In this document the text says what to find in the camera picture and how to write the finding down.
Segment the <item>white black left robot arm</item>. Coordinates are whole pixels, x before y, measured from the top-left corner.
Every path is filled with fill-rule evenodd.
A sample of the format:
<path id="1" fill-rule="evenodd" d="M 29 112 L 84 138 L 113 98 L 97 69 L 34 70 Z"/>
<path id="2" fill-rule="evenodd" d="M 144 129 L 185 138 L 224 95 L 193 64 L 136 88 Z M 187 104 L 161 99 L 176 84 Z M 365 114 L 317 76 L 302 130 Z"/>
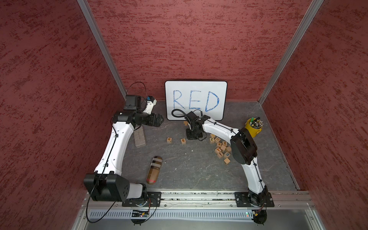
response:
<path id="1" fill-rule="evenodd" d="M 112 132 L 104 154 L 93 173 L 83 183 L 93 201 L 136 202 L 145 205 L 149 198 L 144 184 L 131 183 L 122 176 L 122 163 L 130 137 L 141 125 L 159 127 L 164 118 L 160 114 L 125 111 L 112 119 Z"/>

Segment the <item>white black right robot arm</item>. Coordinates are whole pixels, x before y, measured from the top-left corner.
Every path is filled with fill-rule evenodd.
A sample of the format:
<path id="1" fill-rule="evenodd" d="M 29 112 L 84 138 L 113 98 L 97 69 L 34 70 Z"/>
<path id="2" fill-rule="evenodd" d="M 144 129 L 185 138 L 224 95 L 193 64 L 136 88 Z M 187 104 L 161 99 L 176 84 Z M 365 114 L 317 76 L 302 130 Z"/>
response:
<path id="1" fill-rule="evenodd" d="M 248 199 L 253 207 L 262 207 L 266 202 L 268 189 L 265 185 L 257 162 L 257 145 L 246 128 L 232 128 L 218 123 L 209 116 L 197 116 L 194 112 L 184 115 L 189 124 L 186 130 L 189 140 L 203 140 L 205 133 L 230 144 L 232 156 L 241 164 L 248 183 Z"/>

